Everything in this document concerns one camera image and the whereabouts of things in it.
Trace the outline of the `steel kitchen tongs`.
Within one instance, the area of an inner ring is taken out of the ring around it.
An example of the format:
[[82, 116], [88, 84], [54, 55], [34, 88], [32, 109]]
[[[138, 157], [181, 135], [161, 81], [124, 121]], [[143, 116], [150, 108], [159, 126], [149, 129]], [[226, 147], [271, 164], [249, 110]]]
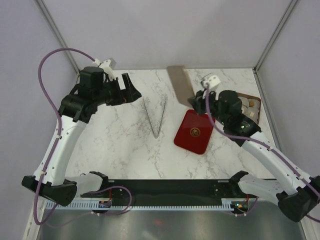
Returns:
[[158, 101], [151, 101], [148, 97], [142, 97], [142, 106], [145, 111], [151, 133], [155, 139], [159, 138], [162, 130], [167, 98], [166, 94], [162, 94]]

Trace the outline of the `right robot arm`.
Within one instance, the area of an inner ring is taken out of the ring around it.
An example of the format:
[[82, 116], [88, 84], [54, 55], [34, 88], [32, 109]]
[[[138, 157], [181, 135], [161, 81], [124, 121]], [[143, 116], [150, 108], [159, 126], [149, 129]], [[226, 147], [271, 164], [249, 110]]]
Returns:
[[279, 149], [272, 147], [261, 128], [242, 113], [238, 93], [224, 90], [200, 90], [187, 100], [197, 114], [207, 114], [211, 122], [223, 125], [218, 132], [254, 156], [273, 176], [264, 180], [249, 173], [239, 173], [238, 180], [228, 185], [233, 197], [244, 193], [277, 205], [293, 222], [308, 217], [320, 203], [320, 178], [311, 176], [290, 161]]

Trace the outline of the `gold chocolate box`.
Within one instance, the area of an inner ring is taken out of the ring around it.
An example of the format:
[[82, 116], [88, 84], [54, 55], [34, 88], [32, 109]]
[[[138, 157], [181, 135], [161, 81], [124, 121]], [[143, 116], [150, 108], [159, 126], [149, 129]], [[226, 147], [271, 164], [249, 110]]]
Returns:
[[242, 106], [241, 111], [246, 117], [253, 120], [256, 124], [260, 122], [261, 116], [261, 107], [262, 107], [262, 100], [259, 97], [244, 94], [244, 93], [237, 93], [238, 98], [241, 100]]

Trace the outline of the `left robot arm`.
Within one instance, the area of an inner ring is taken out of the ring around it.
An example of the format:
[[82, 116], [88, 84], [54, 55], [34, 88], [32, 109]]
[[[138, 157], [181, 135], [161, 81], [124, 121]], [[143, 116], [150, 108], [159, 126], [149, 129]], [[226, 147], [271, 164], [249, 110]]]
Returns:
[[108, 177], [103, 173], [67, 177], [66, 170], [79, 137], [100, 105], [118, 106], [141, 98], [129, 74], [121, 76], [124, 89], [100, 67], [87, 66], [80, 71], [79, 83], [61, 101], [56, 130], [41, 164], [33, 175], [23, 177], [22, 186], [63, 207], [75, 197], [109, 193]]

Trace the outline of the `gold box lid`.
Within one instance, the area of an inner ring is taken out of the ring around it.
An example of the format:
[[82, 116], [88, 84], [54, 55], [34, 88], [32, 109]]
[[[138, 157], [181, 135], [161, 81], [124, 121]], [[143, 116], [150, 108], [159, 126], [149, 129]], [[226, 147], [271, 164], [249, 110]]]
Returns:
[[188, 99], [193, 98], [195, 93], [188, 71], [183, 65], [170, 65], [166, 70], [177, 101], [188, 108], [192, 108]]

